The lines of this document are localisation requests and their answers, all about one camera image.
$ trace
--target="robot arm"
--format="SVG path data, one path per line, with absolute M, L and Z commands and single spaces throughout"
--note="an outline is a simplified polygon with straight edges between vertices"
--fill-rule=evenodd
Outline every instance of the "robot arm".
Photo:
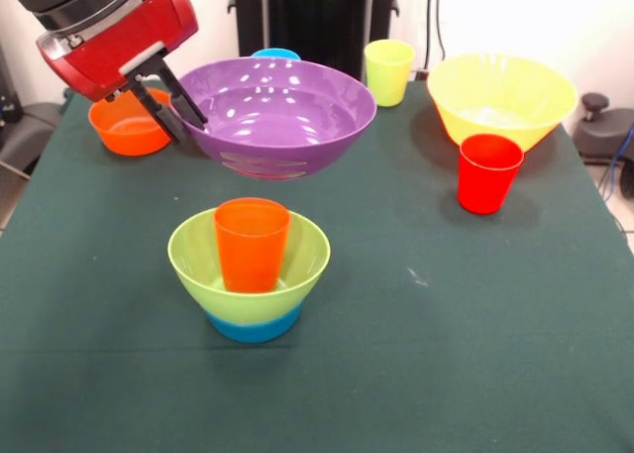
M 174 108 L 202 128 L 206 119 L 163 58 L 198 30 L 189 0 L 19 0 L 46 29 L 37 45 L 47 64 L 92 101 L 130 90 L 175 142 L 188 133 L 141 84 L 156 75 Z

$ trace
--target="red cup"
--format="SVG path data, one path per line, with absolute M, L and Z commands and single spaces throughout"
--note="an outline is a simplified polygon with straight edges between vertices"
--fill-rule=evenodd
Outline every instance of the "red cup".
M 469 212 L 496 212 L 523 161 L 522 149 L 502 136 L 466 138 L 460 144 L 458 201 Z

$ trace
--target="cup rim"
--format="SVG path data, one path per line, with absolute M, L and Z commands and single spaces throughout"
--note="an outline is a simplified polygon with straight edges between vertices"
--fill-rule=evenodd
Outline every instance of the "cup rim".
M 511 145 L 513 147 L 513 149 L 516 149 L 517 151 L 519 151 L 519 161 L 517 163 L 515 163 L 515 164 L 512 164 L 512 165 L 504 167 L 504 168 L 492 168 L 492 167 L 485 166 L 483 164 L 477 163 L 472 158 L 467 156 L 467 154 L 465 154 L 465 143 L 467 141 L 471 141 L 473 139 L 482 138 L 482 137 L 496 138 L 496 139 L 499 139 L 500 141 L 503 141 L 506 144 Z M 473 134 L 471 136 L 468 136 L 467 138 L 464 138 L 463 141 L 460 143 L 460 154 L 461 154 L 461 156 L 463 158 L 465 158 L 466 161 L 468 161 L 473 166 L 476 166 L 477 168 L 481 168 L 481 169 L 485 169 L 485 170 L 491 170 L 491 171 L 500 171 L 500 172 L 504 172 L 504 171 L 507 171 L 507 170 L 513 170 L 513 169 L 519 168 L 524 163 L 524 158 L 526 156 L 526 153 L 522 150 L 522 148 L 519 146 L 519 144 L 517 144 L 512 139 L 507 138 L 505 136 L 500 136 L 499 134 L 488 134 L 488 133 Z
M 380 44 L 384 44 L 386 42 L 390 42 L 390 43 L 393 43 L 393 44 L 400 45 L 401 47 L 407 48 L 410 51 L 410 53 L 411 53 L 410 57 L 405 58 L 405 59 L 400 59 L 398 61 L 387 61 L 387 60 L 382 59 L 382 58 L 370 57 L 368 55 L 368 49 L 370 49 L 370 47 L 377 46 L 377 45 L 380 45 Z M 405 63 L 408 63 L 408 62 L 414 62 L 414 60 L 416 59 L 416 49 L 414 49 L 414 47 L 411 44 L 408 44 L 407 42 L 403 42 L 402 40 L 399 40 L 399 39 L 379 39 L 379 40 L 373 40 L 372 42 L 370 42 L 370 43 L 368 43 L 366 45 L 366 47 L 364 48 L 364 56 L 367 59 L 380 62 L 380 64 L 385 64 L 385 65 L 388 65 L 388 66 L 401 66 L 401 65 L 403 65 Z
M 258 204 L 250 204 L 249 202 L 259 202 Z M 262 234 L 246 234 L 246 233 L 242 233 L 242 232 L 237 232 L 235 230 L 231 230 L 230 228 L 227 228 L 225 225 L 223 225 L 221 222 L 218 221 L 218 213 L 223 209 L 223 208 L 227 208 L 230 205 L 259 205 L 259 206 L 269 206 L 269 207 L 274 207 L 280 211 L 282 211 L 284 213 L 284 221 L 282 223 L 282 225 L 276 229 L 273 230 L 272 232 L 268 232 L 268 233 L 262 233 Z M 284 230 L 286 230 L 286 228 L 288 228 L 288 225 L 290 225 L 290 212 L 289 210 L 284 207 L 281 203 L 276 202 L 274 200 L 270 200 L 268 198 L 262 198 L 262 197 L 239 197 L 239 198 L 232 198 L 231 200 L 227 200 L 223 203 L 221 203 L 220 205 L 218 205 L 216 212 L 214 213 L 214 222 L 216 223 L 216 226 L 218 228 L 221 228 L 223 231 L 227 232 L 227 233 L 231 233 L 232 235 L 236 235 L 239 237 L 244 237 L 244 238 L 264 238 L 264 237 L 270 237 L 272 235 L 276 235 L 280 232 L 283 232 Z

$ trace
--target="yellow bowl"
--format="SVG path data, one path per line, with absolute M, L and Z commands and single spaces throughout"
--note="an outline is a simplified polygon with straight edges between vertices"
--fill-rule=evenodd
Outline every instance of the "yellow bowl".
M 446 59 L 427 79 L 447 133 L 460 144 L 473 134 L 497 134 L 528 151 L 577 107 L 570 82 L 536 61 L 467 54 Z

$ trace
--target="black cable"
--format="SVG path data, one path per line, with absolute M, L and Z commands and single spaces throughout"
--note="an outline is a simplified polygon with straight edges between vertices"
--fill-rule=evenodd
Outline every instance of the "black cable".
M 630 127 L 630 130 L 627 132 L 627 136 L 625 137 L 625 141 L 623 141 L 623 144 L 621 145 L 620 149 L 618 150 L 618 153 L 616 153 L 614 155 L 614 158 L 612 158 L 612 161 L 610 162 L 610 167 L 609 167 L 610 168 L 610 193 L 607 195 L 607 198 L 605 198 L 606 201 L 614 193 L 616 166 L 621 161 L 621 158 L 625 154 L 625 151 L 627 150 L 627 147 L 632 142 L 632 139 L 634 139 L 634 124 Z
M 429 65 L 429 46 L 431 44 L 432 34 L 432 0 L 427 0 L 427 33 L 425 34 L 425 64 L 423 69 L 427 69 Z
M 596 186 L 598 193 L 601 195 L 601 198 L 603 200 L 605 200 L 605 191 L 607 190 L 607 181 L 608 181 L 608 175 L 610 174 L 610 164 L 608 164 L 605 167 L 605 170 L 603 171 L 603 174 L 601 175 L 601 178 L 598 181 L 598 185 Z
M 440 31 L 440 0 L 436 0 L 436 33 L 438 34 L 438 44 L 442 51 L 441 59 L 445 59 L 445 45 L 443 44 L 443 35 Z

